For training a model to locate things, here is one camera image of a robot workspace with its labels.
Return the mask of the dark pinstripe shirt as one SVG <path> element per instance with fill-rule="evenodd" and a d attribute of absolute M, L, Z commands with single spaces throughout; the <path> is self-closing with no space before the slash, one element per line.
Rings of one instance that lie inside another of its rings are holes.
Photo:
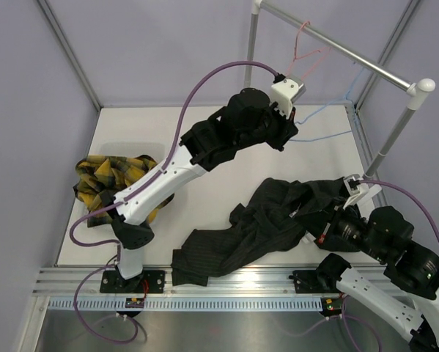
<path fill-rule="evenodd" d="M 271 252 L 286 252 L 324 231 L 336 200 L 349 193 L 343 179 L 305 183 L 267 178 L 247 205 L 238 204 L 223 230 L 195 229 L 172 254 L 172 283 L 205 286 Z"/>

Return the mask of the blue wire hanger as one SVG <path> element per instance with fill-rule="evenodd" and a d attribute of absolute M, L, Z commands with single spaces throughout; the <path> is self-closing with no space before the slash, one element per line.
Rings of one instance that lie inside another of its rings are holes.
<path fill-rule="evenodd" d="M 366 70 L 361 68 L 355 74 L 348 88 L 337 98 L 317 107 L 313 112 L 296 122 L 299 128 L 304 127 L 303 135 L 290 139 L 294 143 L 315 143 L 335 139 L 351 133 L 351 127 L 345 122 L 347 105 L 353 103 L 353 93 Z"/>

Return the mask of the pink wire hanger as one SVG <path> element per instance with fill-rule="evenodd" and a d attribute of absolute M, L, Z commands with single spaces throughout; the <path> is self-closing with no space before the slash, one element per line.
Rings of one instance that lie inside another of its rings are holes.
<path fill-rule="evenodd" d="M 307 68 L 307 70 L 304 73 L 300 73 L 298 75 L 298 78 L 300 80 L 304 81 L 305 78 L 308 78 L 321 65 L 321 63 L 326 59 L 326 57 L 332 51 L 331 47 L 322 46 L 320 48 L 314 48 L 312 50 L 304 52 L 303 54 L 300 52 L 300 38 L 303 36 L 304 30 L 309 28 L 310 26 L 311 26 L 311 21 L 309 21 L 309 20 L 304 21 L 299 26 L 299 28 L 295 34 L 295 41 L 294 41 L 294 46 L 293 46 L 293 51 L 292 51 L 292 60 L 291 60 L 289 66 L 286 70 L 286 73 L 285 73 L 286 77 L 291 76 L 296 63 L 299 63 L 302 60 L 306 60 L 308 58 L 312 58 L 314 56 L 318 56 L 318 58 L 312 63 L 311 66 L 309 66 Z"/>

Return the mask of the yellow plaid shirt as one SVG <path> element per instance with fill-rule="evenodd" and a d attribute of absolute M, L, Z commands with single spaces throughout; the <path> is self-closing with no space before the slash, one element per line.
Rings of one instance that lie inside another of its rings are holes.
<path fill-rule="evenodd" d="M 133 185 L 157 165 L 148 155 L 135 158 L 112 155 L 89 155 L 75 165 L 78 182 L 73 186 L 75 198 L 93 213 L 103 208 L 100 196 L 111 196 Z"/>

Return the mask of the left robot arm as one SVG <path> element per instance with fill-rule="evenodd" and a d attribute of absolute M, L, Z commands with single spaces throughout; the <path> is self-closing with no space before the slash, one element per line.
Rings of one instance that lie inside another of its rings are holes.
<path fill-rule="evenodd" d="M 144 278 L 142 247 L 155 234 L 148 217 L 157 206 L 187 183 L 231 161 L 238 151 L 268 144 L 282 151 L 298 133 L 295 101 L 303 89 L 289 80 L 274 84 L 266 94 L 242 89 L 226 106 L 186 131 L 166 159 L 126 189 L 101 196 L 109 208 L 111 227 L 119 240 L 120 260 L 113 272 L 115 287 L 132 293 Z"/>

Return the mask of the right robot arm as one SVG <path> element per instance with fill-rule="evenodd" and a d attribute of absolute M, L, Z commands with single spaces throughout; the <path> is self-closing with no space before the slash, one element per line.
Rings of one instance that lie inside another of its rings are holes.
<path fill-rule="evenodd" d="M 407 341 L 411 351 L 439 351 L 439 256 L 416 243 L 413 231 L 391 206 L 373 210 L 368 219 L 337 206 L 318 241 L 339 239 L 376 260 L 414 307 L 390 297 L 335 253 L 317 266 L 316 280 L 323 290 L 337 289 L 370 309 Z"/>

